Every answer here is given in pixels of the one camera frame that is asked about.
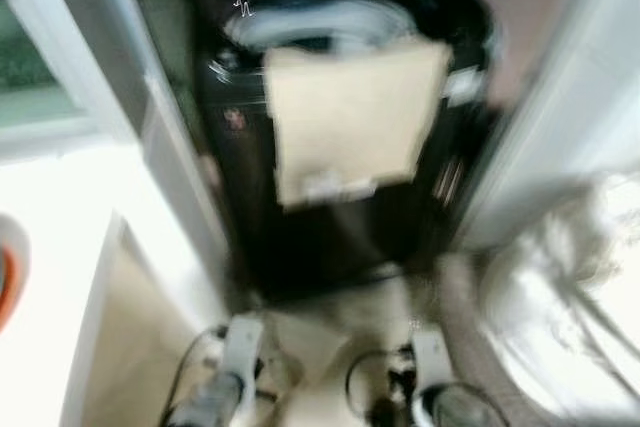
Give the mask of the beige woven washer cover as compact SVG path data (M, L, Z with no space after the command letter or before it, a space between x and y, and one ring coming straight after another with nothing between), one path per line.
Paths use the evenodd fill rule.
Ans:
M361 55L266 52L280 206L357 199L415 180L452 53L417 37Z

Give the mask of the grey door frame post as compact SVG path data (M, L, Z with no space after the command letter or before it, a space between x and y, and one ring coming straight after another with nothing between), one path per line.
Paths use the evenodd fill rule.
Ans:
M639 159L640 0L489 0L498 120L451 248L506 243L564 195Z

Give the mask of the brown woven laundry basket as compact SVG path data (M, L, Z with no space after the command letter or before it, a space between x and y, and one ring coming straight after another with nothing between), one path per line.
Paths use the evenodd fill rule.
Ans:
M433 266L436 318L458 377L485 392L509 427L545 427L540 410L526 398L500 363L486 337L477 303L477 270L466 254L440 255Z

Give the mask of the grey door jamb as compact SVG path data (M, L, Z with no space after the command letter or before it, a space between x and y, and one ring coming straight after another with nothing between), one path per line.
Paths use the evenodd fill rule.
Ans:
M180 94L189 92L192 35L186 0L64 0L104 75L115 112L141 144L143 162L206 275L224 284L233 266L227 227Z

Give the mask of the white orange round container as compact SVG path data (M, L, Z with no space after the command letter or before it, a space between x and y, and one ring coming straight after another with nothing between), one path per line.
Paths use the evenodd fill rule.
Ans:
M12 323L29 277L29 235L10 215L0 213L0 334Z

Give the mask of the window with white frame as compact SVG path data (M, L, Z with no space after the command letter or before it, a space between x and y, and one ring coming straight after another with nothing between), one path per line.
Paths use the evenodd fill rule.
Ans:
M69 0L0 0L0 157L134 140Z

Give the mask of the white low cabinet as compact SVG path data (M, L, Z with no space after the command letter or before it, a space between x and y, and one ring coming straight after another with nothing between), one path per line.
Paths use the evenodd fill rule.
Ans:
M184 325L229 316L137 145L0 165L0 240L13 241L26 271L0 327L0 427L81 424L108 268L123 234Z

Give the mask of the white laundry cloth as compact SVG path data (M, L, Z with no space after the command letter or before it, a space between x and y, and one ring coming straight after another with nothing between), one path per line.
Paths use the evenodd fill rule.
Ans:
M500 366L550 427L640 427L640 348L605 307L637 244L639 197L637 174L582 185L481 276L480 317Z

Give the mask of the black top-load washing machine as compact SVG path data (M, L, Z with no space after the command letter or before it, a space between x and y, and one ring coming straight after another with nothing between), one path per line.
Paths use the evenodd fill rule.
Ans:
M412 31L454 51L445 93L411 180L376 186L353 200L287 207L276 194L276 125L268 111L264 48L237 40L234 20L338 0L195 1L195 108L229 209L244 276L270 298L378 279L443 247L458 199L497 117L486 107L500 30L486 0L380 1L408 16Z

